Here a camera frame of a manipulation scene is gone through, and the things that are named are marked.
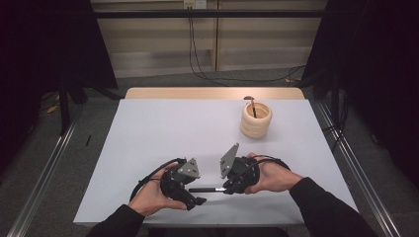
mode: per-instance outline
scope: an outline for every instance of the metal bracket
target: metal bracket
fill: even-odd
[[[234,159],[237,155],[238,143],[235,143],[227,153],[219,160],[221,178],[224,179],[233,167]]]
[[[195,158],[192,158],[187,163],[185,163],[181,168],[179,168],[178,173],[184,176],[188,176],[194,179],[199,179],[201,177],[200,171],[198,170],[197,161]]]

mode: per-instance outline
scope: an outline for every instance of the gray floor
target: gray floor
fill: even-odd
[[[210,78],[265,80],[281,78],[287,74],[287,69],[267,69],[209,73],[208,76]],[[293,78],[300,77],[300,75],[301,71],[297,72]],[[228,86],[289,86],[289,83],[284,80],[275,82],[224,80],[219,82]],[[115,92],[120,95],[124,95],[128,88],[134,86],[219,86],[193,74],[119,79],[119,85],[120,89]],[[310,100],[320,125],[326,127],[327,124],[318,108],[319,102],[312,98],[311,88],[303,89],[303,93]],[[84,236],[88,232],[88,228],[75,225],[72,220],[83,198],[119,103],[91,90],[87,90],[87,94],[89,101],[82,108],[80,120],[75,126],[55,172],[52,174],[52,179],[48,183],[37,212],[27,229],[26,236]],[[50,105],[51,99],[44,101],[43,106]],[[72,105],[72,113],[75,114],[77,110],[78,106]],[[4,173],[3,184],[0,187],[0,236],[7,235],[28,199],[57,142],[59,131],[59,110],[52,114],[40,113],[33,132]],[[325,135],[329,144],[333,146],[332,135],[327,132]],[[393,166],[385,148],[371,140],[369,128],[352,108],[350,108],[347,119],[345,137],[377,194],[388,209],[400,234],[402,236],[417,236],[419,234],[417,224],[419,223],[418,191]],[[338,148],[334,154],[360,213],[379,236],[385,236],[344,156]],[[286,228],[291,236],[309,236],[303,225],[287,226]]]

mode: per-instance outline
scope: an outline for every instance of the person's right hand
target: person's right hand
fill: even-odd
[[[253,152],[249,153],[247,157],[256,160],[266,159],[263,156],[257,156]],[[247,187],[245,190],[246,195],[256,194],[260,191],[286,191],[292,188],[296,183],[298,183],[302,179],[302,176],[274,162],[261,163],[259,164],[259,169],[259,182],[254,186]]]
[[[164,196],[160,190],[160,179],[164,172],[176,165],[178,163],[175,162],[159,170],[135,195],[128,206],[143,216],[154,214],[162,208],[186,210],[187,207],[183,202]]]

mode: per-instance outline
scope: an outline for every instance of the white tabletop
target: white tabletop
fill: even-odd
[[[249,152],[281,158],[326,191],[357,209],[306,100],[263,101],[273,111],[261,139],[239,129],[243,100],[122,100],[74,222],[92,225],[127,203],[138,180],[163,163],[197,160],[201,178],[188,188],[221,187],[218,161],[235,143]],[[163,209],[145,218],[153,226],[273,226],[303,223],[288,192],[256,195],[193,194],[207,198],[190,211]]]

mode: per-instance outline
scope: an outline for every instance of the metal frame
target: metal frame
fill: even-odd
[[[318,105],[321,113],[326,120],[329,126],[334,124],[333,119],[331,117],[331,112],[329,108],[326,106],[325,103],[320,103]],[[333,129],[332,134],[336,140],[339,142],[339,148],[342,151],[343,156],[345,157],[346,162],[348,163],[349,167],[351,168],[352,173],[359,184],[361,191],[364,194],[367,202],[369,203],[371,209],[373,210],[376,219],[381,226],[385,236],[394,237],[400,236],[390,213],[388,212],[385,205],[382,203],[381,199],[379,198],[376,190],[373,188],[373,185],[370,183],[366,173],[364,172],[361,164],[358,162],[357,157],[355,156],[354,152],[352,151],[351,146],[349,145],[348,141],[346,140],[343,134],[340,134],[340,130]]]
[[[48,184],[52,178],[52,174],[58,166],[59,160],[62,154],[64,153],[65,148],[67,147],[67,144],[76,126],[76,123],[81,117],[83,107],[84,106],[82,105],[78,108],[70,127],[66,130],[66,132],[63,135],[59,136],[55,148],[53,149],[49,157],[49,160],[43,168],[43,171],[41,173],[40,178],[37,181],[37,184],[31,191],[28,200],[25,202],[24,207],[21,209],[21,212],[19,213],[18,217],[13,223],[12,228],[7,234],[7,237],[23,237],[28,231],[31,221],[38,210],[38,206],[41,204],[43,195],[46,192],[46,188],[48,187]]]
[[[324,18],[353,16],[350,12],[324,10],[118,10],[96,12],[40,12],[61,17],[128,18]]]

